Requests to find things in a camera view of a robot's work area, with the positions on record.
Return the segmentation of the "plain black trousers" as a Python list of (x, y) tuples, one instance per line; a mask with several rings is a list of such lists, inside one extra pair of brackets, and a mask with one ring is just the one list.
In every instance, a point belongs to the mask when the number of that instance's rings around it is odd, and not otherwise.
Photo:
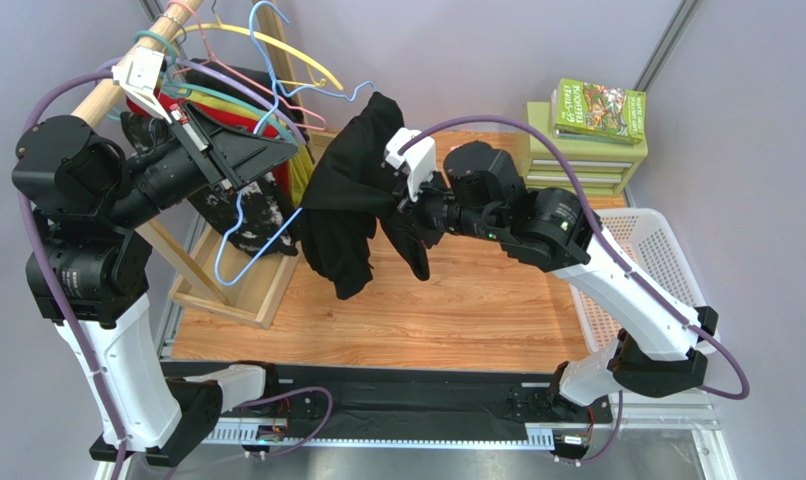
[(414, 276), (430, 278), (427, 249), (402, 215), (399, 178), (382, 165), (386, 144), (404, 126), (395, 100), (375, 92), (325, 149), (303, 195), (303, 254), (309, 266), (349, 299), (373, 280), (369, 241), (381, 228)]

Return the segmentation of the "black white-patterned trousers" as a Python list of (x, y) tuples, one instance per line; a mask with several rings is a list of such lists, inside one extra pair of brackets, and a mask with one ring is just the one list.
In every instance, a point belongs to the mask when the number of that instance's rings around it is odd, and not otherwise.
[[(137, 152), (132, 161), (136, 166), (160, 160), (179, 145), (163, 120), (123, 112), (120, 124), (126, 139)], [(294, 212), (291, 200), (282, 190), (282, 183), (271, 173), (242, 190), (244, 217), (241, 221), (238, 220), (235, 192), (219, 194), (204, 184), (184, 199), (221, 235), (239, 223), (228, 242), (249, 256), (255, 255), (284, 223), (285, 216)]]

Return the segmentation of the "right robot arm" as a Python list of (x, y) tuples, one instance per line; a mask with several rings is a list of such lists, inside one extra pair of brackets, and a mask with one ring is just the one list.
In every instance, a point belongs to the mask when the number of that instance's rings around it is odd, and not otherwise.
[(622, 389), (662, 398), (699, 387), (699, 350), (717, 314), (679, 303), (624, 252), (597, 216), (561, 188), (529, 189), (511, 155), (474, 141), (436, 159), (432, 139), (408, 150), (388, 146), (386, 161), (404, 178), (400, 209), (437, 234), (497, 243), (512, 259), (585, 293), (620, 324), (607, 346), (557, 367), (545, 402), (568, 415)]

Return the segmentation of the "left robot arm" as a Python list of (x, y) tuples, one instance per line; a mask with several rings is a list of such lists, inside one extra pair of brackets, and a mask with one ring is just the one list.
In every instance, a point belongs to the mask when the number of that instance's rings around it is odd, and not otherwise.
[(263, 396), (262, 362), (165, 375), (148, 329), (152, 248), (138, 228), (204, 187), (244, 187), (296, 153), (294, 144), (186, 103), (172, 107), (152, 146), (134, 158), (72, 115), (23, 133), (12, 181), (35, 223), (27, 281), (90, 376), (104, 423), (94, 459), (140, 452), (152, 466), (176, 467), (223, 413)]

